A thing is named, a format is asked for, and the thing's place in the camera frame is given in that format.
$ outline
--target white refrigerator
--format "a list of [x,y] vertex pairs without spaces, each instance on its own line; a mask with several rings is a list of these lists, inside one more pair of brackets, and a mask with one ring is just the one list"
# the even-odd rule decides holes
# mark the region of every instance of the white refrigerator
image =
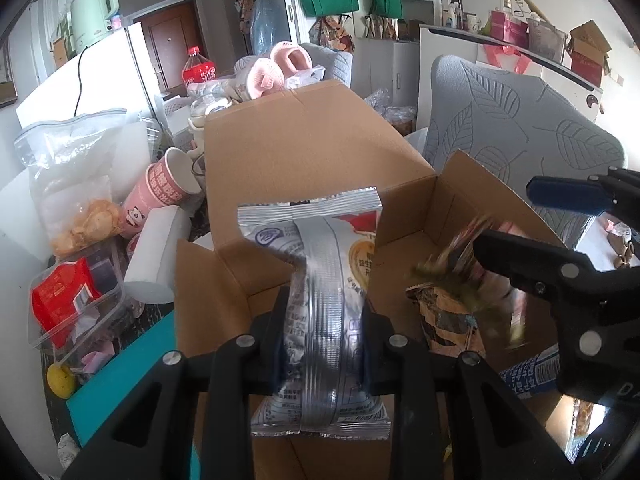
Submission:
[[135,23],[89,47],[82,59],[75,56],[56,70],[20,103],[16,113],[23,128],[39,121],[70,119],[76,103],[77,115],[125,108],[143,118],[155,118],[152,107],[159,93],[142,26]]

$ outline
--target brown door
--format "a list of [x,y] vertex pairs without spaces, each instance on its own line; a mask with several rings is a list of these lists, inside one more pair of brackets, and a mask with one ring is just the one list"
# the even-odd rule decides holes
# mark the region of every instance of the brown door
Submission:
[[198,27],[193,0],[157,10],[136,20],[142,24],[151,65],[161,90],[176,91],[182,85],[182,69],[187,62],[187,50],[199,46],[207,57]]

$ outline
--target metal screw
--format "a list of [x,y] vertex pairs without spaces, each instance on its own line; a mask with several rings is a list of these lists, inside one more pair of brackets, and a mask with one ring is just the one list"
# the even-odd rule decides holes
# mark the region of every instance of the metal screw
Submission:
[[238,336],[236,339],[236,344],[242,348],[249,348],[249,346],[253,346],[255,343],[254,336],[249,334],[242,334]]
[[402,348],[406,346],[409,340],[402,334],[393,334],[389,338],[389,344],[395,348]]
[[566,278],[573,279],[580,274],[580,269],[575,264],[564,264],[560,267],[560,273]]
[[462,352],[462,354],[460,354],[460,358],[462,359],[462,362],[468,366],[476,366],[480,362],[480,356],[471,351]]
[[580,347],[580,352],[589,357],[593,357],[597,355],[602,348],[602,338],[595,330],[587,330],[587,332],[580,336],[578,346]]
[[162,362],[166,365],[177,365],[182,359],[182,354],[176,350],[171,350],[162,356]]

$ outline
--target gray chair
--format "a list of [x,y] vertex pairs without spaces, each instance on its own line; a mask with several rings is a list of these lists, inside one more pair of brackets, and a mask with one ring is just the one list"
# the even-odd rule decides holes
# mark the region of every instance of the gray chair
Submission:
[[[462,150],[530,203],[532,176],[587,178],[626,167],[620,142],[542,79],[483,68],[457,56],[431,67],[431,123],[422,154],[438,172]],[[569,248],[593,217],[534,207]]]
[[337,79],[338,81],[342,81],[345,86],[351,87],[353,54],[350,52],[339,52],[314,43],[302,43],[300,46],[309,53],[314,66],[324,66],[323,81],[327,79]]

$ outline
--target pink paper cup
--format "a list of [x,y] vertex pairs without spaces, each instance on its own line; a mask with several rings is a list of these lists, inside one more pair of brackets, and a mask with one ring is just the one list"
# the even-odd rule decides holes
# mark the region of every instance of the pink paper cup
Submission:
[[120,227],[124,238],[142,231],[152,209],[179,204],[187,196],[200,193],[191,165],[192,160],[186,153],[169,148],[163,158],[146,168],[122,205]]

